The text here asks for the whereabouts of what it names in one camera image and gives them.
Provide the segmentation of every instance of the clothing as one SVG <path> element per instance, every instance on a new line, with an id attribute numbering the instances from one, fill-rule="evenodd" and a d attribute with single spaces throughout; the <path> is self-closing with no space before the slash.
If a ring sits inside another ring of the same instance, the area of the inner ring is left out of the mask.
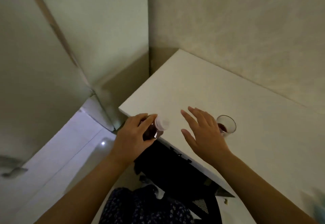
<path id="1" fill-rule="evenodd" d="M 193 224 L 194 220 L 182 203 L 164 197 L 157 199 L 154 185 L 130 191 L 117 188 L 110 195 L 99 224 Z"/>

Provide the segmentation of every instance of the person's left arm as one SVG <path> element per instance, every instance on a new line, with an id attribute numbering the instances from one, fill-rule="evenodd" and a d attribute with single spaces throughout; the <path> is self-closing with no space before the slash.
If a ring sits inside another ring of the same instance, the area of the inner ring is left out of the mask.
<path id="1" fill-rule="evenodd" d="M 110 154 L 85 178 L 46 211 L 35 224 L 89 224 L 94 219 L 106 195 L 124 170 L 154 140 L 143 141 L 142 135 L 156 119 L 148 114 L 130 117 L 117 133 Z"/>

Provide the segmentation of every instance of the marble wall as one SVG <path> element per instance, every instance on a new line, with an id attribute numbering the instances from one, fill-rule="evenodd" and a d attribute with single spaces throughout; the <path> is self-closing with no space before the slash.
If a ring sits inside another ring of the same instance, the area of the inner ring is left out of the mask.
<path id="1" fill-rule="evenodd" d="M 325 0 L 149 0 L 151 72 L 178 48 L 325 114 Z"/>

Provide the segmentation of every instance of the table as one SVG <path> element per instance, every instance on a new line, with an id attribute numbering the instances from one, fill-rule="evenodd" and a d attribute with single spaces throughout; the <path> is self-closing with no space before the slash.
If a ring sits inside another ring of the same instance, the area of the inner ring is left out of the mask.
<path id="1" fill-rule="evenodd" d="M 226 138 L 230 150 L 310 214 L 307 199 L 315 191 L 325 192 L 324 115 L 178 50 L 120 106 L 120 111 L 128 116 L 147 112 L 168 118 L 171 125 L 161 139 L 234 195 L 222 176 L 186 143 L 180 130 L 190 128 L 180 110 L 188 106 L 214 117 L 232 117 L 237 130 Z M 229 207 L 224 206 L 226 223 L 253 221 L 240 200 L 231 201 Z"/>

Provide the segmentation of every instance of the person's right arm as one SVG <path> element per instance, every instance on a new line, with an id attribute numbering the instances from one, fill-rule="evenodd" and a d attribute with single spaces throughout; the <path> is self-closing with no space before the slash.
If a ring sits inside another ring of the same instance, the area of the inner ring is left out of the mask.
<path id="1" fill-rule="evenodd" d="M 309 215 L 231 153 L 217 122 L 210 114 L 192 107 L 189 107 L 189 111 L 197 121 L 184 110 L 181 114 L 188 122 L 195 138 L 189 131 L 182 129 L 185 140 L 199 157 L 218 170 L 257 224 L 316 224 Z"/>

